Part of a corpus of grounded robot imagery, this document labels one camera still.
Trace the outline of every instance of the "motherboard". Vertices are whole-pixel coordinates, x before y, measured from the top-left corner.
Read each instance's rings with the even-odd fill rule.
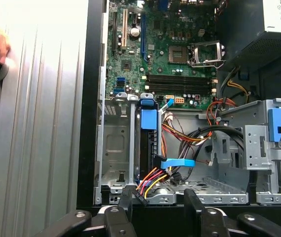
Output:
[[[110,1],[107,98],[150,92],[160,106],[174,98],[173,108],[207,108],[217,83],[214,6],[189,2]]]

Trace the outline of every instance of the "green circuit board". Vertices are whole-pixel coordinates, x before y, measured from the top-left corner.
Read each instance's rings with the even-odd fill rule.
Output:
[[[215,22],[213,18],[214,6],[196,6],[192,4],[180,4],[180,2],[169,4],[168,11],[158,9],[156,3],[152,5],[149,1],[137,0],[113,0],[109,4],[109,29],[107,42],[107,79],[106,98],[111,98],[117,93],[117,79],[124,78],[124,86],[120,88],[130,94],[141,94],[148,92],[145,88],[146,73],[152,75],[181,75],[186,77],[198,77],[207,79],[216,78],[214,67],[192,68],[187,61],[181,61],[183,55],[176,55],[181,63],[170,63],[170,51],[173,47],[186,48],[191,43],[206,42],[215,40]],[[124,34],[124,11],[128,12],[127,31],[132,29],[133,20],[131,13],[137,14],[137,28],[141,29],[140,18],[145,15],[145,55],[141,53],[141,36],[132,39],[127,34],[126,46],[117,47],[113,52],[113,33],[115,38]],[[200,61],[215,57],[216,48],[202,47],[199,49]],[[153,92],[155,98],[159,98],[158,103],[162,106],[166,100],[162,100],[166,95],[183,98],[183,93],[173,93],[173,88],[168,92]],[[213,95],[197,96],[197,99],[184,98],[181,104],[175,104],[174,108],[182,109],[203,109],[212,102]]]

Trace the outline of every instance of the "ram slot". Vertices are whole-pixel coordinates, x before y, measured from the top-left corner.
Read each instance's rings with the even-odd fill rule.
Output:
[[[127,21],[128,21],[128,10],[123,9],[123,32],[122,32],[122,47],[126,47],[127,43]]]
[[[116,52],[117,12],[113,12],[112,52]]]
[[[186,76],[168,76],[168,75],[148,75],[146,85],[150,92],[155,93],[173,93],[173,94],[211,94],[211,79],[186,77]]]

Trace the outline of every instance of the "ribbed metal panel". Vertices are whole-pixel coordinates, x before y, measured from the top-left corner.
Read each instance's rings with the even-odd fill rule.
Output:
[[[12,44],[0,83],[0,236],[76,208],[87,0],[0,0]]]

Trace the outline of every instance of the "ventilation grille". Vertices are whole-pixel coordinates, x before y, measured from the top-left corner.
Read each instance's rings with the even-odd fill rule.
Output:
[[[262,38],[246,47],[234,64],[258,69],[281,56],[281,39]]]
[[[245,54],[266,56],[281,52],[281,39],[260,39],[245,49]]]
[[[98,108],[101,111],[102,110],[102,103],[98,103]],[[115,107],[106,105],[105,106],[105,115],[116,115]]]

